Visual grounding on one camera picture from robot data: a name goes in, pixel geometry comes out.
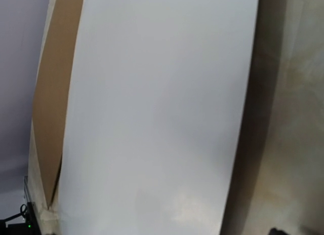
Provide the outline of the red and dark photo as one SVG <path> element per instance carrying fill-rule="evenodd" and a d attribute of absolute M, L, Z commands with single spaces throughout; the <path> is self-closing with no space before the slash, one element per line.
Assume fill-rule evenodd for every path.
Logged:
<path fill-rule="evenodd" d="M 84 0 L 62 234 L 219 234 L 259 0 Z"/>

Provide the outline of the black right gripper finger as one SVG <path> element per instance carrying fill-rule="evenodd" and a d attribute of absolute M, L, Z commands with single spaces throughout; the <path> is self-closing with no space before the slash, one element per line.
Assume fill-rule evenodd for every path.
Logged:
<path fill-rule="evenodd" d="M 290 235 L 290 234 L 285 232 L 284 230 L 280 230 L 274 227 L 270 229 L 269 235 Z"/>

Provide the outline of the brown backing board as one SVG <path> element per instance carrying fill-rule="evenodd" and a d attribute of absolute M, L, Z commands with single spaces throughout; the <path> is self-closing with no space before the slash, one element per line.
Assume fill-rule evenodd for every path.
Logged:
<path fill-rule="evenodd" d="M 60 176 L 68 94 L 83 0 L 56 0 L 38 69 L 32 123 L 45 205 Z"/>

